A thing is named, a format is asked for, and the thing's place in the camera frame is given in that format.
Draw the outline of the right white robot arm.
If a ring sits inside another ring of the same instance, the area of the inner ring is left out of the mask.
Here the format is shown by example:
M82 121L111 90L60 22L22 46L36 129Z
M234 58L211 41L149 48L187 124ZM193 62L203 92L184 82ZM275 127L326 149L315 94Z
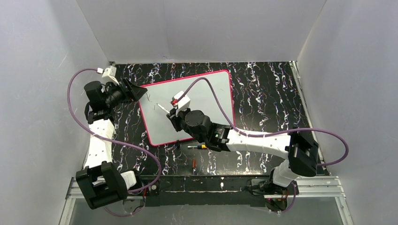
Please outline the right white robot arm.
M221 151L253 151L283 159L267 181L256 181L247 187L253 195L285 194L299 176L317 175L318 143L309 131L279 135L247 130L236 131L230 125L214 123L200 110L171 110L166 114L173 128L184 131L207 149Z

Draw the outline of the white marker pen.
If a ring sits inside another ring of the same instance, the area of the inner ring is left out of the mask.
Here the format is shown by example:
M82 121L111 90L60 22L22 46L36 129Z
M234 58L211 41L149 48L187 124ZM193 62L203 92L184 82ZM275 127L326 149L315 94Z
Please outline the white marker pen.
M157 104L157 106L158 106L160 109L162 109L166 114L169 114L169 111L168 111L165 107L163 107L163 106L160 105L160 104Z

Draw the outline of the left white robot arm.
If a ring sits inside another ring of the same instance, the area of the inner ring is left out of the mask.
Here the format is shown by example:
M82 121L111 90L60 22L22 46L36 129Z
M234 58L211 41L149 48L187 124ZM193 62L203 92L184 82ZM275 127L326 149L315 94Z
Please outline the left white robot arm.
M137 102L147 88L137 86L124 78L121 82L102 84L93 81L84 86L89 99L86 106L90 137L87 160L76 173L77 184L91 209L97 209L125 200L128 191L142 187L138 172L133 169L118 172L112 163L112 143L115 131L113 109L120 103Z

